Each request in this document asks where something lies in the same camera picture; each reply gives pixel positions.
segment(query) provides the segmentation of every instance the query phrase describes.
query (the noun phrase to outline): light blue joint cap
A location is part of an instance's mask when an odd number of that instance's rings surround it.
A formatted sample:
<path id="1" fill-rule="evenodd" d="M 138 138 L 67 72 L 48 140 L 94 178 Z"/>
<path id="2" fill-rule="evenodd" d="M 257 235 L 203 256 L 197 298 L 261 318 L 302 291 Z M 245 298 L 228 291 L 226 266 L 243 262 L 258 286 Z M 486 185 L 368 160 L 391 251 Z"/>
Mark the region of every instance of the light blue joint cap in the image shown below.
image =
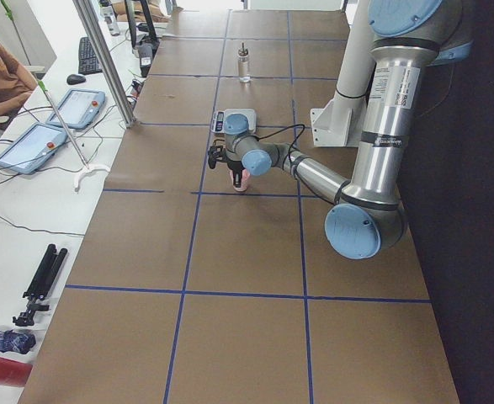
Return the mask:
<path id="1" fill-rule="evenodd" d="M 380 230 L 374 219 L 355 205 L 339 204 L 329 210 L 325 234 L 332 247 L 346 258 L 370 258 L 381 248 Z"/>
<path id="2" fill-rule="evenodd" d="M 473 41 L 455 46 L 454 48 L 441 50 L 438 57 L 429 66 L 448 65 L 449 63 L 463 61 L 471 53 L 472 45 Z"/>
<path id="3" fill-rule="evenodd" d="M 271 156 L 265 150 L 249 150 L 241 159 L 243 167 L 251 175 L 263 175 L 271 168 Z"/>
<path id="4" fill-rule="evenodd" d="M 224 133 L 237 136 L 248 130 L 248 119 L 243 114 L 231 114 L 224 120 Z"/>
<path id="5" fill-rule="evenodd" d="M 424 24 L 443 0 L 371 0 L 369 24 L 379 36 L 407 34 Z"/>

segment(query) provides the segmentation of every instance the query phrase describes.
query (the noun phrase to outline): label sticker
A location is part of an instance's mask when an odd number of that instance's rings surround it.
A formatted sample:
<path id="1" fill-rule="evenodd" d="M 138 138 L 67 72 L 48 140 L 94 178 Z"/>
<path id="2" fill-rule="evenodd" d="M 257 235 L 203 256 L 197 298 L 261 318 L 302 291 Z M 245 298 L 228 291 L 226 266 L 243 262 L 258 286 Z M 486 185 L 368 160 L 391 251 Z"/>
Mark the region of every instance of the label sticker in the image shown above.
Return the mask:
<path id="1" fill-rule="evenodd" d="M 370 102 L 385 107 L 410 109 L 417 90 L 421 69 L 409 66 L 388 66 L 375 69 Z"/>
<path id="2" fill-rule="evenodd" d="M 372 147 L 396 147 L 401 149 L 407 146 L 405 136 L 388 136 L 379 134 L 375 140 Z"/>
<path id="3" fill-rule="evenodd" d="M 375 69 L 374 80 L 372 81 L 372 89 L 370 90 L 370 99 L 372 102 L 385 102 L 385 92 L 389 83 L 390 68 L 380 67 Z"/>

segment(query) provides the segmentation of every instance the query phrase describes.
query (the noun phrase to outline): white table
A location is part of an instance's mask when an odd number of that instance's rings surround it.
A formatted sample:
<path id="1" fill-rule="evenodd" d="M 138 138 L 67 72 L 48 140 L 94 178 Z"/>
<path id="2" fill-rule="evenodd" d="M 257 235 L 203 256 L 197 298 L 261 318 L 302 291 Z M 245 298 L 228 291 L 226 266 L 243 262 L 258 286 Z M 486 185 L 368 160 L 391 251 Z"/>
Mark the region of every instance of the white table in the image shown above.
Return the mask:
<path id="1" fill-rule="evenodd" d="M 125 40 L 126 24 L 121 25 L 122 34 L 117 37 L 111 37 L 106 26 L 103 28 L 122 85 L 127 89 L 132 79 L 135 78 L 135 74 L 140 74 L 140 68 L 138 59 L 132 55 L 130 42 Z M 87 81 L 83 84 L 76 86 L 66 84 L 66 77 L 77 72 L 78 39 L 85 33 L 69 33 L 69 35 L 76 40 L 68 50 L 58 56 L 43 81 L 56 102 L 60 101 L 69 88 L 104 91 L 107 95 L 106 104 L 96 119 L 100 120 L 108 107 L 114 105 L 114 99 L 103 73 L 88 75 Z M 27 101 L 25 108 L 32 109 L 46 105 L 48 103 L 45 95 L 37 88 Z M 41 121 L 45 121 L 49 114 L 50 109 L 34 112 L 34 115 Z M 14 140 L 34 122 L 35 119 L 30 114 L 22 114 L 5 130 L 2 138 Z M 96 129 L 103 139 L 90 130 L 84 137 L 80 137 L 77 143 L 84 155 L 89 158 L 102 142 L 92 162 L 110 167 L 125 131 L 125 124 L 118 109 L 113 108 Z M 0 144 L 0 153 L 7 146 Z M 82 167 L 82 162 L 73 146 L 68 145 L 62 147 L 42 168 L 48 167 L 78 170 Z M 107 173 L 99 171 L 84 177 L 78 192 L 75 192 L 73 188 L 74 175 L 74 173 L 60 169 L 51 169 L 29 176 L 18 176 L 1 184 L 0 216 L 16 225 L 32 229 L 83 234 L 101 195 Z M 0 174 L 0 181 L 6 178 Z M 56 244 L 58 251 L 60 248 L 67 248 L 68 254 L 56 283 L 49 293 L 50 310 L 37 313 L 35 325 L 28 327 L 28 330 L 36 336 L 37 344 L 26 355 L 0 353 L 0 356 L 4 358 L 29 363 L 35 360 L 54 314 L 56 303 L 82 244 L 82 237 L 26 231 L 14 228 L 0 220 L 0 330 L 13 329 L 12 317 L 18 316 L 21 311 L 25 310 L 28 301 L 22 299 L 22 294 L 26 291 L 50 243 Z M 22 388 L 0 386 L 0 404 L 17 402 L 21 392 Z"/>

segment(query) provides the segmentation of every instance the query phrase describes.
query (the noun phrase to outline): keyboard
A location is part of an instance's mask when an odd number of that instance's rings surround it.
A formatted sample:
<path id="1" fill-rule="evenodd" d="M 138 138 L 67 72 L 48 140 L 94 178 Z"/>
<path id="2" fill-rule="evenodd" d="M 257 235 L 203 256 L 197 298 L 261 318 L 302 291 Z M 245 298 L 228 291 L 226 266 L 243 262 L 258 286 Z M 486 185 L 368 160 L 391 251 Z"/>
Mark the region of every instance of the keyboard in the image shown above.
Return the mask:
<path id="1" fill-rule="evenodd" d="M 78 73 L 94 74 L 102 71 L 92 43 L 87 36 L 82 37 L 78 44 Z"/>

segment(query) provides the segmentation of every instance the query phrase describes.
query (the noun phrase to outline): white pillar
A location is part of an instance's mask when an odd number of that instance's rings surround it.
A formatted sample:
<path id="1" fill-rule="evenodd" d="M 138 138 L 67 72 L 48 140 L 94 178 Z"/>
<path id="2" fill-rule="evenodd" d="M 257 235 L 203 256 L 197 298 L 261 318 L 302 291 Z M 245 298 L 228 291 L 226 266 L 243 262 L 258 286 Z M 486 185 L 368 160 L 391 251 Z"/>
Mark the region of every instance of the white pillar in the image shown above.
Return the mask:
<path id="1" fill-rule="evenodd" d="M 369 0 L 359 0 L 333 99 L 324 109 L 311 109 L 315 146 L 359 144 L 366 110 L 364 93 L 375 65 L 370 55 L 374 32 L 368 21 L 369 4 Z"/>

